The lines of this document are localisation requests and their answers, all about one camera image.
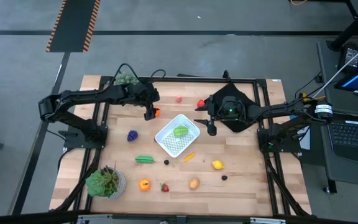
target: potato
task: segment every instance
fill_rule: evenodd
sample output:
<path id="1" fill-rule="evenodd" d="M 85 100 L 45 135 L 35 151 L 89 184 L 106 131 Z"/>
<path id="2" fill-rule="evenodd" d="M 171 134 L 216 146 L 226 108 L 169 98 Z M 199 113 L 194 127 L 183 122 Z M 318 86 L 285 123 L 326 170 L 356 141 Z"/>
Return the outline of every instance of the potato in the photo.
<path id="1" fill-rule="evenodd" d="M 200 185 L 200 180 L 198 178 L 194 178 L 189 183 L 189 188 L 191 190 L 196 189 Z"/>

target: wooden tabletop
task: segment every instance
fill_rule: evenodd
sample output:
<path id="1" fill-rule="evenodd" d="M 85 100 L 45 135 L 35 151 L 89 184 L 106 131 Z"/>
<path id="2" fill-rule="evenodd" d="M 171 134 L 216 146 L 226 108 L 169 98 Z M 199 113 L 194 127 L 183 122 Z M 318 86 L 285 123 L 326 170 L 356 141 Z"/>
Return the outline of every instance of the wooden tabletop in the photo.
<path id="1" fill-rule="evenodd" d="M 84 76 L 81 90 L 94 90 L 99 86 L 100 76 Z M 176 115 L 184 114 L 189 119 L 206 119 L 206 111 L 194 111 L 198 100 L 222 88 L 224 83 L 155 82 L 160 93 L 160 101 L 155 106 L 161 115 L 145 121 L 144 108 L 110 106 L 107 125 L 109 126 L 106 147 L 102 150 L 99 167 L 116 166 L 123 172 L 127 187 L 122 196 L 115 200 L 93 198 L 91 211 L 103 213 L 138 214 L 183 214 L 183 215 L 272 215 L 267 175 L 263 155 L 259 152 L 256 130 L 258 124 L 241 133 L 233 133 L 220 122 L 216 136 L 206 132 L 206 126 L 195 123 L 200 128 L 198 138 L 176 159 L 171 158 L 156 142 L 154 136 Z M 236 84 L 251 100 L 255 100 L 251 84 Z M 267 80 L 270 103 L 285 101 L 280 80 Z M 262 89 L 259 90 L 263 102 Z M 182 102 L 175 98 L 182 96 Z M 94 105 L 76 106 L 75 114 L 82 118 L 92 117 Z M 276 123 L 288 117 L 275 118 Z M 127 134 L 136 130 L 139 137 L 127 142 Z M 62 160 L 53 191 L 50 208 L 58 207 L 78 182 L 84 149 L 76 149 Z M 195 152 L 188 162 L 184 158 Z M 137 164 L 135 157 L 152 156 L 153 164 Z M 299 161 L 289 153 L 281 153 L 285 183 L 304 210 L 310 212 L 310 205 Z M 211 162 L 219 159 L 225 168 L 215 170 Z M 152 187 L 141 192 L 139 180 L 148 178 Z M 200 186 L 190 190 L 188 183 L 199 178 Z M 160 184 L 166 183 L 169 192 L 161 192 Z M 85 206 L 86 188 L 81 198 L 81 208 Z M 276 186 L 279 211 L 283 213 L 280 191 Z"/>

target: gray floor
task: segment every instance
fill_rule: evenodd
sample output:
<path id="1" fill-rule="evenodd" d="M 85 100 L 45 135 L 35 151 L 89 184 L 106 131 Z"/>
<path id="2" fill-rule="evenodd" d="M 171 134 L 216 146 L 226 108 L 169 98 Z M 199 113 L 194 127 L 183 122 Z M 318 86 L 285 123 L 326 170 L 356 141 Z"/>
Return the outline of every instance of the gray floor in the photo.
<path id="1" fill-rule="evenodd" d="M 51 29 L 61 1 L 0 0 L 0 29 Z M 343 30 L 345 4 L 287 0 L 101 2 L 97 30 Z M 83 75 L 112 75 L 123 62 L 141 75 L 177 73 L 282 79 L 285 96 L 319 72 L 316 43 L 324 37 L 94 36 L 89 52 L 71 54 L 61 90 L 77 90 Z M 11 204 L 39 125 L 37 102 L 50 93 L 63 54 L 46 53 L 48 36 L 0 36 L 0 215 Z M 312 83 L 305 91 L 317 87 Z M 51 130 L 64 128 L 51 124 Z M 24 206 L 47 211 L 62 141 L 48 135 Z M 358 221 L 358 185 L 338 183 L 326 195 L 323 167 L 304 166 L 311 208 L 323 218 Z"/>

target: yellow lemon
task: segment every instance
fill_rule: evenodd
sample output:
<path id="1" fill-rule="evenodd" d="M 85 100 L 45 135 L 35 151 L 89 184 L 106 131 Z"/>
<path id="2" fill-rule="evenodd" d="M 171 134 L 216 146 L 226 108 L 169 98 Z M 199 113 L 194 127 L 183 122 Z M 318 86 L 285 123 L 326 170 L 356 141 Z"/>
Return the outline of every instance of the yellow lemon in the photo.
<path id="1" fill-rule="evenodd" d="M 214 166 L 215 169 L 223 169 L 224 168 L 222 161 L 213 161 L 212 166 Z"/>

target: white plastic basket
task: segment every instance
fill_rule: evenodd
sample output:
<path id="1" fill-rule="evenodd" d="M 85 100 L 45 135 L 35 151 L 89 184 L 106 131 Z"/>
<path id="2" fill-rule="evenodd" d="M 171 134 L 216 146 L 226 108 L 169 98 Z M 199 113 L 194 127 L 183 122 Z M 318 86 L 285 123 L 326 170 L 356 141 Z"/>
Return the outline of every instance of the white plastic basket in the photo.
<path id="1" fill-rule="evenodd" d="M 188 128 L 184 136 L 175 136 L 173 130 L 178 126 Z M 178 157 L 198 136 L 197 128 L 185 115 L 179 114 L 155 135 L 155 141 L 173 158 Z"/>

